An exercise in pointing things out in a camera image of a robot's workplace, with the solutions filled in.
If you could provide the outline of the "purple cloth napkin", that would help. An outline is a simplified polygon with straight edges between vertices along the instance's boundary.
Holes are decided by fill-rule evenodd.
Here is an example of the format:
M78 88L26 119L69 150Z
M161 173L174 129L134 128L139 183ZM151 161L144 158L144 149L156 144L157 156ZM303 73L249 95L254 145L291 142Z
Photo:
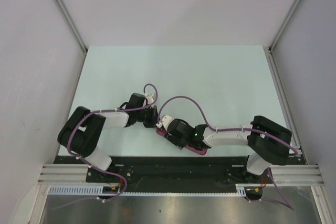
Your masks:
M158 135L160 135L160 136L162 136L162 137L164 137L165 139L168 140L169 135L168 135L168 133L166 132L166 130L163 130L163 129L156 129L156 133L157 133ZM188 145L185 146L184 148L187 149L187 150L189 150L189 151L192 151L192 152L194 152L194 153L196 153L196 154L198 154L198 155L202 155L202 156L204 156L204 155L207 153L207 149L196 150L195 148L190 147L190 146L188 146Z

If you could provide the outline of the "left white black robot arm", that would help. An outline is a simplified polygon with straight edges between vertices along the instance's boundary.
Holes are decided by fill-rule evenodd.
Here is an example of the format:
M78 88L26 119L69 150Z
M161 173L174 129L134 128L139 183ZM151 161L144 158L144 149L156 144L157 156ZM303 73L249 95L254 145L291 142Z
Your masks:
M93 113L84 106L75 109L60 130L57 142L70 150L75 157L83 158L98 168L98 176L105 182L115 178L112 159L98 147L101 132L106 129L125 128L140 122L147 128L157 123L156 94L133 93L128 102L107 112Z

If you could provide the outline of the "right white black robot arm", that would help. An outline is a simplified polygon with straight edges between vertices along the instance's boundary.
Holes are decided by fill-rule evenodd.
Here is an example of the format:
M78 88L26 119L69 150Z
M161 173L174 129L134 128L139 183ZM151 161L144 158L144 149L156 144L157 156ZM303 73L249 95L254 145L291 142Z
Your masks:
M168 115L158 126L175 146L188 147L195 152L218 146L248 146L253 153L247 157L242 176L249 183L259 179L271 165L288 164L292 132L264 116L255 116L249 123L223 131L206 124L192 127L186 121Z

